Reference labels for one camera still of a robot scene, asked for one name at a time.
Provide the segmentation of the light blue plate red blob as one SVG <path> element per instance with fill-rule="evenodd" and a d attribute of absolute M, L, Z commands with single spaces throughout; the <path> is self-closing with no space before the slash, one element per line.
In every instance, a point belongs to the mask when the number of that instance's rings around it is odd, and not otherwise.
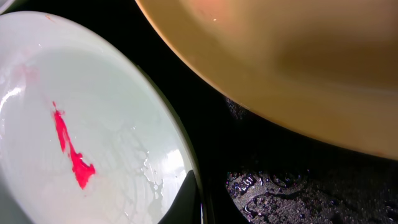
<path fill-rule="evenodd" d="M 99 35 L 1 16 L 1 222 L 159 223 L 197 171 L 151 79 Z"/>

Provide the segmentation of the yellow plate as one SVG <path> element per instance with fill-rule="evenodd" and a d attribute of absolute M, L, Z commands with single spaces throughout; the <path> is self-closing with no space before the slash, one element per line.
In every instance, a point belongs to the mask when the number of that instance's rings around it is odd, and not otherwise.
<path fill-rule="evenodd" d="M 397 0 L 138 0 L 173 52 L 248 110 L 397 158 Z"/>

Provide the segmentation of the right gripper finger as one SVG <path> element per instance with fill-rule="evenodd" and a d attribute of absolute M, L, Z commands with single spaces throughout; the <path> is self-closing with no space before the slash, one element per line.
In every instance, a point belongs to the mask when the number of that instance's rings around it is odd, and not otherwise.
<path fill-rule="evenodd" d="M 171 207 L 159 224 L 201 224 L 201 199 L 192 170 L 187 173 Z"/>

